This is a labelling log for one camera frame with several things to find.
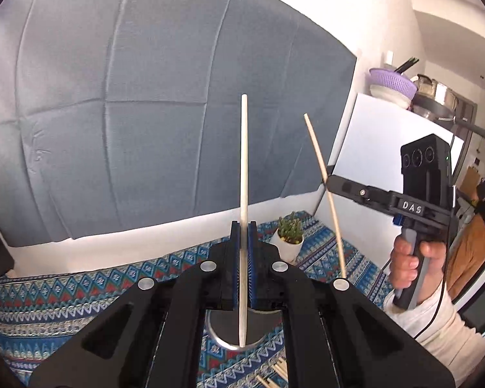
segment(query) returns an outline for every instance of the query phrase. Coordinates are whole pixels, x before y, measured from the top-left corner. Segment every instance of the camera lens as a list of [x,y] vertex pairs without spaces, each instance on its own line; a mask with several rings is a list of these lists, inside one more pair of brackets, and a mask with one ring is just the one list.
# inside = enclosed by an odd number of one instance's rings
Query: camera lens
[[426,149],[425,157],[428,163],[431,163],[433,160],[435,160],[435,150],[433,150],[431,146]]
[[410,166],[410,155],[404,155],[402,157],[402,167]]
[[413,166],[419,167],[422,165],[422,151],[420,149],[414,150],[413,154],[411,155],[411,161]]

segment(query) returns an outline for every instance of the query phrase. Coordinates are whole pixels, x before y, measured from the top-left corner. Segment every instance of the purple plastic colander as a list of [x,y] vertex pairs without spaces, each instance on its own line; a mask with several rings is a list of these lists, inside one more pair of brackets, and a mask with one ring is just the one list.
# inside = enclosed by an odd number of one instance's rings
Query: purple plastic colander
[[415,93],[417,93],[417,86],[415,83],[395,71],[387,69],[370,69],[370,80],[373,85],[380,85],[397,90],[397,92],[402,93],[409,100],[412,100]]

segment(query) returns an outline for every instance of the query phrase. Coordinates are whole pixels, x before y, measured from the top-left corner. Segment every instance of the gray fabric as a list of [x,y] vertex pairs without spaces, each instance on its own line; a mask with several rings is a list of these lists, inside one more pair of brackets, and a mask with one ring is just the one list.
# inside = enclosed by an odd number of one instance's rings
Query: gray fabric
[[279,0],[4,0],[0,229],[11,246],[316,190],[355,66]]

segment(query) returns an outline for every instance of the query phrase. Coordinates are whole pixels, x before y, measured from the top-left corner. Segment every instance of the brown pants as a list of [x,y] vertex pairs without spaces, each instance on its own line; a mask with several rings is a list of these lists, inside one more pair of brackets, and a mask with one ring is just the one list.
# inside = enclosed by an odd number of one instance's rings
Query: brown pants
[[485,262],[485,222],[477,214],[463,232],[447,265],[447,290],[456,298]]

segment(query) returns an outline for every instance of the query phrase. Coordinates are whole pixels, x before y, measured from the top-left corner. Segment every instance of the pan handle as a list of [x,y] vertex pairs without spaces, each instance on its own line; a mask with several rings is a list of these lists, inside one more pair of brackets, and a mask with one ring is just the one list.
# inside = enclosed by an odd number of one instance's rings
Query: pan handle
[[471,124],[470,122],[464,121],[463,119],[458,117],[454,117],[454,123],[456,125],[463,126],[463,128],[467,128],[468,130],[471,130],[473,133],[485,138],[485,129],[481,128],[480,126]]

